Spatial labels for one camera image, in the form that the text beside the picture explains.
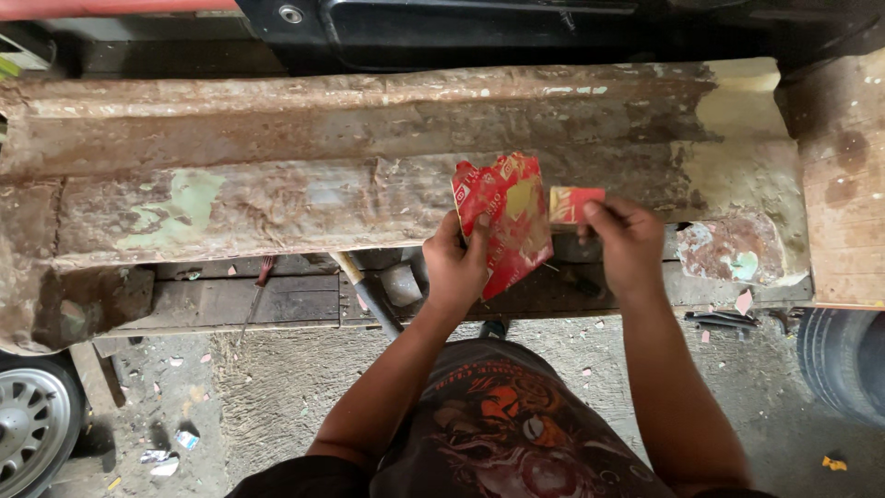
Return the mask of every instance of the person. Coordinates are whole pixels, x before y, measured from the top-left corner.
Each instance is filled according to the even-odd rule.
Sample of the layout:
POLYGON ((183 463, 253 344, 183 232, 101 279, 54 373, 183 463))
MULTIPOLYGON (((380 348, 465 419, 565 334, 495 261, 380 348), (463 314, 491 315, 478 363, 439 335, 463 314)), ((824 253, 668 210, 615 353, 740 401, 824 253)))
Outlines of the person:
POLYGON ((230 497, 749 498, 741 443, 691 361, 664 288, 664 225, 635 202, 588 202, 623 315, 651 469, 540 356, 500 338, 446 342, 488 279, 489 217, 469 246, 448 213, 424 243, 424 306, 329 412, 305 456, 230 497))

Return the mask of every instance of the green paint patch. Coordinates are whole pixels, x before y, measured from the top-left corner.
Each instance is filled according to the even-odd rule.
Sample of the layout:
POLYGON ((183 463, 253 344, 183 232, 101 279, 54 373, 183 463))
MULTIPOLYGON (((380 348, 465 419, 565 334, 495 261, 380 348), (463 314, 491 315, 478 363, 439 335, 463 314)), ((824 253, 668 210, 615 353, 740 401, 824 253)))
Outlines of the green paint patch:
POLYGON ((730 263, 730 266, 731 276, 738 280, 750 281, 759 268, 759 257, 753 251, 738 253, 737 258, 730 263))
POLYGON ((200 169, 177 169, 173 172, 170 195, 163 202, 133 206, 139 215, 131 231, 114 245, 120 250, 161 251, 185 244, 199 243, 209 226, 212 201, 218 196, 224 176, 200 169))

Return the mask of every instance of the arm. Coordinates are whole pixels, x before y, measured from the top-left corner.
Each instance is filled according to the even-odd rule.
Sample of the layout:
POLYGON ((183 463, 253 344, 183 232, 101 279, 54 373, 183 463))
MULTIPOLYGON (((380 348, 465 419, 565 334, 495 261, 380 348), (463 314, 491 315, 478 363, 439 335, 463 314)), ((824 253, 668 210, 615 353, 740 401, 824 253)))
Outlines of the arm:
POLYGON ((418 402, 446 339, 480 297, 488 280, 489 216, 474 225, 470 247, 460 247, 458 214, 446 214, 423 247, 430 295, 412 324, 384 351, 326 416, 307 455, 333 455, 369 475, 396 430, 418 402))
MULTIPOLYGON (((584 214, 603 241, 605 279, 624 318, 636 421, 655 472, 684 497, 749 487, 741 443, 697 372, 666 297, 663 223, 621 198, 589 202, 584 214)), ((579 235, 586 238, 588 228, 579 235)))

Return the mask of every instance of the screwdriver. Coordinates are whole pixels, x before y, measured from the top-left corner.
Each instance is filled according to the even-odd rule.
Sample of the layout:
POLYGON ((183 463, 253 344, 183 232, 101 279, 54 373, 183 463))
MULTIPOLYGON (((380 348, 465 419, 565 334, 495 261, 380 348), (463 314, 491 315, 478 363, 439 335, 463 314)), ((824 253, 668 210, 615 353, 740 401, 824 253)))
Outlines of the screwdriver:
POLYGON ((261 272, 258 274, 258 280, 255 282, 255 297, 252 298, 252 304, 249 306, 249 314, 246 315, 246 319, 242 322, 240 337, 236 340, 237 346, 242 342, 242 336, 246 333, 246 327, 249 325, 252 316, 255 314, 255 305, 258 304, 258 298, 261 297, 261 292, 265 289, 265 285, 267 285, 267 274, 270 273, 271 268, 273 268, 274 259, 274 256, 265 256, 261 259, 261 272))

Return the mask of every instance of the hand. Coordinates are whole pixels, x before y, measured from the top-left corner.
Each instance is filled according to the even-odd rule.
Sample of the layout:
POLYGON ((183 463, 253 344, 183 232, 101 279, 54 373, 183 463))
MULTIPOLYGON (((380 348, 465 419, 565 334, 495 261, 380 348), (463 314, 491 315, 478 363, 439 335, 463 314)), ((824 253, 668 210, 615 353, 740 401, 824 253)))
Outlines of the hand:
POLYGON ((590 226, 578 227, 578 237, 583 244, 592 227, 602 238, 605 281, 621 305, 666 298, 661 271, 664 223, 623 198, 609 197, 604 205, 588 201, 583 209, 590 226))
POLYGON ((424 241, 424 260, 430 277, 427 303, 444 313, 464 318, 489 280, 486 248, 489 245, 489 215, 482 213, 473 225, 470 246, 461 248, 458 213, 449 211, 436 234, 424 241))

